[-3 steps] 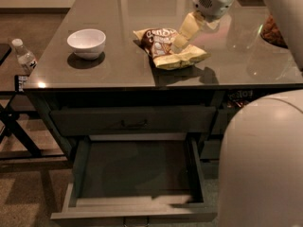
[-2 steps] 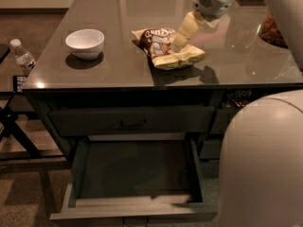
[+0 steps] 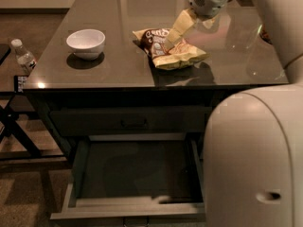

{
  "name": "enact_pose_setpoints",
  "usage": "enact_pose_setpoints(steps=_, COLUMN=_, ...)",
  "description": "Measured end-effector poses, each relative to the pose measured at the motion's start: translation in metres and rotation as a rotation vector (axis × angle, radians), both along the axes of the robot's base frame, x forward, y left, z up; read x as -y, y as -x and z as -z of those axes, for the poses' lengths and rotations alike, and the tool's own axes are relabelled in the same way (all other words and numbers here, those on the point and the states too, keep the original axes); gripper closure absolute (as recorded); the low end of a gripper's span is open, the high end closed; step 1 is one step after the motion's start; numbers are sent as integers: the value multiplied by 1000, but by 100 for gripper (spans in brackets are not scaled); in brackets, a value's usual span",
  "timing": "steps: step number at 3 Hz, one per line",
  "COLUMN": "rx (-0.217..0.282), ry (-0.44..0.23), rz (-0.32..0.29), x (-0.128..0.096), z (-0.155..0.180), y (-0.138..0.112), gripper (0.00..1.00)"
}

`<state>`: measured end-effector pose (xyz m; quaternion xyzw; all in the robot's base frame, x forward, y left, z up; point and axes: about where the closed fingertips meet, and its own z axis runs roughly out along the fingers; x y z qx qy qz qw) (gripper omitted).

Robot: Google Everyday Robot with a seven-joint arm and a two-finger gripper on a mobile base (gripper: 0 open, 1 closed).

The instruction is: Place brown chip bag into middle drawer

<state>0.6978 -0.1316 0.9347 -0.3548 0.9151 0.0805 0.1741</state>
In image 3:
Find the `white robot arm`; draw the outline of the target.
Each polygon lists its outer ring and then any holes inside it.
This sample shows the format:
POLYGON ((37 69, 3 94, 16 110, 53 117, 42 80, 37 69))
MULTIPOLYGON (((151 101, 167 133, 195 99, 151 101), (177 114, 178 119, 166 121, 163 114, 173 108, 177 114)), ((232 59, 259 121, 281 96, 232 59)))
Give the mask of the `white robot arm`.
POLYGON ((303 0, 252 0, 288 83, 234 94, 208 119, 206 227, 303 227, 303 0))

